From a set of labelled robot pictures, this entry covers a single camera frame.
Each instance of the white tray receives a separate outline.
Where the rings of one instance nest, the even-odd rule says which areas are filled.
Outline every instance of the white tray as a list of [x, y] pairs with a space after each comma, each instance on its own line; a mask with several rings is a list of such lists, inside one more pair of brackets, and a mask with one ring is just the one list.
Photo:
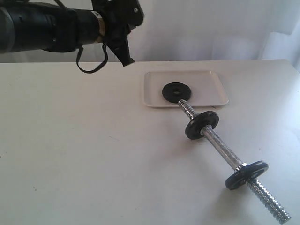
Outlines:
[[191, 106], [222, 106], [228, 97], [218, 75], [213, 71], [159, 71], [148, 72], [143, 80], [143, 101], [149, 107], [178, 107], [166, 101], [162, 95], [163, 87], [172, 82], [180, 82], [190, 87]]

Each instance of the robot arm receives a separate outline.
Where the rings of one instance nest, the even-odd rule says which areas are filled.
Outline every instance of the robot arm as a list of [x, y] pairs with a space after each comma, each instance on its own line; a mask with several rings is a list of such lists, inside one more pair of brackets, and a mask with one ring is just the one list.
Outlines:
[[103, 43], [105, 60], [92, 71], [78, 66], [83, 72], [94, 73], [107, 63], [107, 47], [123, 66], [134, 62], [128, 34], [143, 22], [138, 0], [92, 0], [93, 10], [67, 8], [54, 1], [57, 5], [0, 0], [0, 53], [37, 49], [67, 53], [79, 49], [78, 65], [83, 45]]

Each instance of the white table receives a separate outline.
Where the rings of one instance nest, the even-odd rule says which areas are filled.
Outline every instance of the white table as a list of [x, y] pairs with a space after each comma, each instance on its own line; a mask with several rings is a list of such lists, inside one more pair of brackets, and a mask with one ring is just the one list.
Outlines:
[[[92, 68], [96, 64], [84, 64]], [[179, 109], [142, 104], [148, 71], [213, 70], [216, 131], [299, 224], [300, 75], [285, 60], [0, 64], [0, 224], [265, 225], [276, 220]]]

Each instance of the black weight plate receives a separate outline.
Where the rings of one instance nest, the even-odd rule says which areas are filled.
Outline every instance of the black weight plate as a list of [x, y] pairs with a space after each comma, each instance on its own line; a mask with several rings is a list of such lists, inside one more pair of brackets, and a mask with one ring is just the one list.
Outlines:
[[163, 96], [168, 102], [178, 103], [182, 99], [188, 101], [191, 95], [191, 89], [183, 83], [173, 82], [163, 88]]
[[238, 189], [240, 186], [244, 185], [248, 179], [257, 178], [266, 172], [268, 168], [269, 165], [263, 161], [246, 165], [230, 176], [225, 181], [225, 185], [229, 190]]
[[214, 111], [207, 111], [197, 115], [191, 120], [186, 127], [186, 136], [191, 140], [196, 140], [204, 137], [200, 134], [203, 127], [211, 125], [214, 129], [219, 123], [219, 116]]

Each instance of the dumbbell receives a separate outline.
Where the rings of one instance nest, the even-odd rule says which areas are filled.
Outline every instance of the dumbbell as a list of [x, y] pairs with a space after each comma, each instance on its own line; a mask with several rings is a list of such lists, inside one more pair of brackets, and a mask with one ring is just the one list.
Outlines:
[[213, 130], [219, 122], [219, 116], [216, 112], [207, 111], [198, 114], [184, 99], [180, 100], [178, 105], [191, 119], [185, 130], [186, 136], [192, 140], [205, 137], [234, 170], [234, 174], [225, 181], [226, 187], [229, 190], [235, 190], [247, 183], [253, 193], [262, 201], [280, 224], [284, 224], [290, 220], [292, 217], [289, 213], [284, 210], [261, 182], [256, 179], [269, 168], [268, 164], [263, 161], [249, 165], [243, 163]]

